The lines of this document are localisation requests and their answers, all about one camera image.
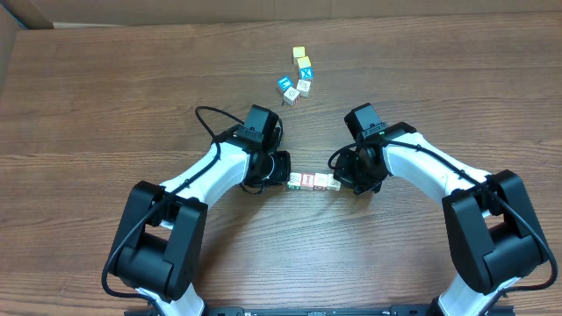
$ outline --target blue block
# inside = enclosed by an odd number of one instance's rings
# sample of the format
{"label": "blue block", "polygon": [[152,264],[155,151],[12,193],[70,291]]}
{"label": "blue block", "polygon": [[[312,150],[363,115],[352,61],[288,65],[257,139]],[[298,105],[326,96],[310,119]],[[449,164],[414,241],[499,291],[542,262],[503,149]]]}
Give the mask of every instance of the blue block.
{"label": "blue block", "polygon": [[314,72],[312,67],[306,67],[300,70],[300,79],[312,81],[314,79]]}
{"label": "blue block", "polygon": [[283,78],[277,80],[277,88],[281,92],[287,91],[287,89],[292,87],[291,78],[288,75],[284,76]]}

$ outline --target table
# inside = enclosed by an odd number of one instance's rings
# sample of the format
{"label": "table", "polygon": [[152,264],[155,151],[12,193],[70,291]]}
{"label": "table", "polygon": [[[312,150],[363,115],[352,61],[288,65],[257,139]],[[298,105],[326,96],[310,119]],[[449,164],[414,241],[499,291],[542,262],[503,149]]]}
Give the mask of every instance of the table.
{"label": "table", "polygon": [[[296,80],[297,45],[316,78],[292,108],[275,83]],[[271,108],[293,170],[327,172],[352,141],[343,116],[370,102],[462,162],[520,175],[561,256],[560,52],[560,13],[20,32],[0,103],[0,312],[143,306],[105,295],[100,271],[133,185],[178,175],[208,149],[198,105],[239,118]],[[231,189],[209,212],[195,285],[210,305],[373,307],[429,303],[454,274],[441,207],[388,178],[358,197]],[[561,294],[558,283],[501,302],[558,315]]]}

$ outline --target toy block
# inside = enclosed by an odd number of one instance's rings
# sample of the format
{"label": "toy block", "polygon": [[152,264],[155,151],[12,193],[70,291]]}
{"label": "toy block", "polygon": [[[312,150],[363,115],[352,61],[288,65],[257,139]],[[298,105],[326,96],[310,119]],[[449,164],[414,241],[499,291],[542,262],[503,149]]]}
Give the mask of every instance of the toy block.
{"label": "toy block", "polygon": [[340,190],[342,183],[334,179],[334,175],[328,175],[328,190]]}
{"label": "toy block", "polygon": [[308,58],[308,56],[298,58],[297,63],[299,64],[299,69],[312,67],[312,64],[310,63],[310,58]]}
{"label": "toy block", "polygon": [[300,182],[301,190],[313,190],[314,188],[314,175],[313,174],[302,174],[302,181]]}
{"label": "toy block", "polygon": [[312,82],[314,79],[314,72],[312,67],[303,68],[299,71],[300,79]]}
{"label": "toy block", "polygon": [[279,92],[285,93],[285,91],[287,91],[287,89],[289,89],[291,87],[292,87],[292,81],[291,81],[291,78],[289,78],[288,75],[286,75],[283,78],[277,80],[277,89],[279,90]]}
{"label": "toy block", "polygon": [[305,57],[305,47],[293,47],[292,48],[292,63],[297,64],[297,59]]}
{"label": "toy block", "polygon": [[286,103],[292,106],[295,106],[295,104],[299,101],[299,99],[300,99],[300,92],[298,92],[293,87],[287,89],[287,91],[283,95],[283,101],[285,101]]}
{"label": "toy block", "polygon": [[314,189],[315,190],[326,190],[328,187],[328,175],[326,174],[314,174]]}
{"label": "toy block", "polygon": [[299,79],[299,83],[297,83],[297,91],[300,92],[302,97],[308,97],[310,94],[310,85],[312,83],[306,80]]}
{"label": "toy block", "polygon": [[300,190],[300,181],[302,180],[302,175],[297,172],[292,172],[289,175],[289,182],[287,183],[287,187],[293,190]]}

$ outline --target cable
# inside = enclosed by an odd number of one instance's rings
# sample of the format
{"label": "cable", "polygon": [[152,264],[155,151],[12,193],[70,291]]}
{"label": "cable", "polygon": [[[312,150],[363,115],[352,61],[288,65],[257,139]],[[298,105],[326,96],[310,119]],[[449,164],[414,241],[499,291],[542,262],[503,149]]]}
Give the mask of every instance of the cable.
{"label": "cable", "polygon": [[506,201],[504,201],[501,197],[499,197],[495,192],[491,191],[484,184],[480,183],[479,181],[472,178],[471,176],[468,176],[465,173],[464,170],[461,170],[461,169],[457,168],[455,165],[453,165],[452,163],[447,161],[445,158],[443,158],[438,153],[436,153],[432,150],[429,150],[427,148],[424,148],[419,144],[413,145],[413,144],[410,144],[410,143],[394,141],[394,140],[366,141],[366,142],[349,144],[347,146],[344,146],[344,147],[336,150],[330,156],[330,158],[328,159],[328,166],[331,169],[339,169],[340,167],[332,166],[332,161],[334,160],[334,158],[337,155],[339,155],[343,151],[348,150],[348,149],[353,148],[353,147],[356,147],[357,149],[359,149],[361,147],[368,147],[368,146],[373,146],[373,145],[374,146],[380,145],[382,147],[386,147],[388,145],[407,147],[407,148],[415,149],[416,151],[421,151],[421,152],[423,152],[425,154],[428,154],[431,157],[435,158],[436,160],[441,162],[443,165],[445,165],[447,168],[451,169],[453,172],[457,173],[459,176],[461,176],[465,180],[474,184],[476,187],[483,190],[488,196],[490,196],[494,200],[496,200],[499,203],[499,205],[510,216],[515,218],[515,220],[517,220],[517,222],[519,222],[521,225],[523,225],[530,232],[530,235],[533,237],[535,242],[538,243],[539,247],[546,253],[546,257],[551,264],[551,276],[549,277],[549,279],[546,282],[544,282],[542,284],[537,284],[537,285],[512,286],[512,287],[508,287],[508,288],[499,290],[496,293],[496,295],[493,297],[493,299],[490,302],[488,302],[488,304],[485,306],[485,308],[480,312],[479,316],[485,315],[495,305],[495,303],[500,299],[500,297],[507,296],[507,293],[514,292],[514,291],[539,291],[539,290],[543,290],[543,289],[546,289],[546,288],[552,286],[556,282],[556,279],[558,278],[558,264],[556,263],[556,258],[554,257],[554,254],[549,249],[549,247],[546,245],[546,242],[538,235],[537,232],[535,232],[535,230],[529,225],[529,223],[524,218],[522,218],[521,215],[519,215]]}
{"label": "cable", "polygon": [[123,248],[125,247],[125,243],[126,241],[131,238],[131,236],[133,235],[133,233],[135,233],[139,228],[141,228],[142,226],[145,225],[146,221],[154,215],[154,213],[156,211],[158,211],[158,209],[160,209],[161,206],[165,205],[167,202],[169,202],[177,193],[179,193],[181,190],[189,187],[189,185],[191,183],[193,183],[195,180],[197,180],[200,176],[202,176],[205,172],[207,172],[219,159],[220,159],[220,142],[217,140],[217,136],[213,133],[213,131],[211,130],[211,128],[205,123],[205,121],[201,118],[201,116],[199,115],[199,111],[200,110],[208,110],[208,111],[215,111],[217,113],[220,114],[224,114],[226,116],[228,116],[229,118],[244,124],[244,121],[242,121],[241,119],[235,117],[234,115],[227,113],[225,111],[219,110],[219,109],[215,109],[212,107],[208,107],[208,106],[198,106],[195,108],[195,116],[197,117],[197,119],[199,120],[199,123],[201,123],[201,125],[206,129],[206,131],[209,133],[209,135],[211,135],[211,138],[213,139],[213,143],[216,145],[217,147],[217,154],[213,157],[213,159],[206,165],[204,166],[200,171],[198,171],[195,175],[193,175],[191,178],[189,179],[185,179],[185,181],[180,184],[177,188],[175,188],[172,192],[170,192],[168,195],[166,195],[163,199],[161,199],[160,201],[158,201],[157,203],[155,203],[147,212],[147,214],[131,229],[131,231],[129,231],[129,233],[125,236],[125,238],[123,239],[123,241],[121,241],[121,243],[115,248],[115,250],[113,251],[113,253],[110,255],[109,259],[107,260],[107,262],[105,263],[104,269],[102,271],[102,287],[104,288],[104,291],[116,298],[142,298],[142,299],[146,299],[148,301],[148,303],[150,305],[154,305],[155,300],[153,298],[151,298],[148,295],[144,295],[144,294],[140,294],[140,293],[123,293],[123,292],[117,292],[112,290],[109,287],[109,284],[107,283],[107,275],[109,273],[109,267],[111,267],[113,265],[113,262],[115,261],[115,259],[117,258],[117,255],[120,254],[120,252],[123,250]]}

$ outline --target black cable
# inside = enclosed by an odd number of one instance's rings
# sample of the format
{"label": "black cable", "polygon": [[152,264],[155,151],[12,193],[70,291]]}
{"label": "black cable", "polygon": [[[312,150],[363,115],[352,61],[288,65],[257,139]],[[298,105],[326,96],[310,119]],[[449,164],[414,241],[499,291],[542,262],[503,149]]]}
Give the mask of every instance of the black cable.
{"label": "black cable", "polygon": [[537,232],[535,232],[535,230],[529,225],[529,223],[524,218],[522,218],[521,215],[519,215],[506,201],[504,201],[501,197],[499,197],[495,192],[491,191],[484,184],[480,183],[479,181],[472,178],[471,176],[468,176],[465,173],[464,170],[461,170],[461,169],[457,168],[455,165],[453,165],[452,163],[447,161],[445,158],[443,158],[438,153],[436,153],[432,150],[429,150],[427,148],[424,148],[419,144],[413,145],[413,144],[410,144],[410,143],[394,141],[394,140],[366,141],[366,142],[349,144],[345,147],[342,147],[342,148],[336,150],[330,156],[330,158],[328,159],[328,166],[331,169],[339,169],[340,167],[332,166],[332,161],[334,160],[334,158],[337,155],[341,154],[343,151],[348,150],[350,148],[356,147],[357,149],[359,149],[361,147],[368,147],[368,146],[386,147],[388,145],[407,147],[407,148],[415,149],[416,151],[421,151],[425,154],[428,154],[431,157],[438,160],[439,162],[441,162],[447,168],[451,169],[453,172],[457,173],[460,177],[464,178],[465,180],[474,184],[479,189],[483,190],[488,196],[490,196],[494,200],[496,200],[498,202],[498,204],[505,210],[505,212],[507,212],[510,216],[515,218],[515,220],[517,220],[517,222],[519,222],[521,225],[523,225],[530,232],[530,235],[533,237],[535,242],[538,243],[539,247],[546,253],[546,257],[551,264],[551,276],[549,277],[549,279],[546,282],[544,282],[542,284],[537,284],[537,285],[512,286],[512,287],[508,287],[508,288],[499,290],[496,293],[496,295],[494,296],[494,298],[480,312],[479,316],[485,315],[492,308],[492,306],[494,306],[494,304],[500,299],[500,297],[506,296],[507,293],[514,292],[514,291],[539,291],[539,290],[544,290],[544,289],[552,286],[556,282],[556,279],[558,278],[558,264],[556,263],[556,258],[554,257],[554,254],[549,249],[549,247],[546,245],[546,242],[537,234]]}
{"label": "black cable", "polygon": [[201,123],[201,125],[206,129],[206,131],[209,133],[209,135],[211,135],[211,138],[213,139],[213,143],[216,145],[217,147],[217,154],[213,157],[213,159],[206,165],[204,166],[200,171],[198,171],[195,175],[193,175],[191,178],[189,179],[185,179],[185,181],[180,184],[177,188],[175,188],[172,192],[170,192],[168,195],[166,195],[163,199],[161,199],[160,201],[158,201],[157,203],[155,203],[147,212],[147,214],[131,229],[131,231],[129,231],[129,233],[125,236],[125,238],[123,239],[123,241],[121,241],[121,243],[115,248],[115,250],[113,251],[113,253],[110,255],[109,259],[107,260],[107,262],[105,263],[104,269],[102,271],[102,287],[104,288],[104,291],[116,298],[142,298],[142,299],[146,299],[148,301],[148,303],[150,305],[153,305],[155,300],[153,298],[151,298],[148,295],[144,295],[144,294],[140,294],[140,293],[123,293],[123,292],[117,292],[112,290],[109,287],[109,284],[107,283],[107,275],[109,274],[109,267],[111,267],[113,265],[113,262],[115,261],[117,255],[123,250],[123,248],[125,247],[125,243],[126,241],[131,238],[131,236],[133,235],[133,233],[135,233],[139,228],[141,228],[142,226],[145,225],[146,221],[152,217],[154,215],[154,213],[163,205],[165,205],[167,202],[169,202],[169,200],[171,198],[173,198],[177,193],[179,193],[181,190],[187,188],[191,183],[193,183],[193,181],[197,180],[200,176],[202,176],[205,172],[207,172],[219,159],[220,159],[220,142],[217,140],[217,136],[213,133],[213,131],[211,130],[211,128],[205,123],[205,121],[201,118],[201,116],[199,115],[199,111],[200,110],[208,110],[208,111],[215,111],[217,113],[220,114],[224,114],[226,116],[228,116],[229,118],[244,124],[244,122],[235,117],[234,115],[227,113],[225,111],[219,110],[219,109],[215,109],[212,107],[208,107],[208,106],[198,106],[195,108],[195,116],[197,117],[197,119],[199,120],[199,123]]}

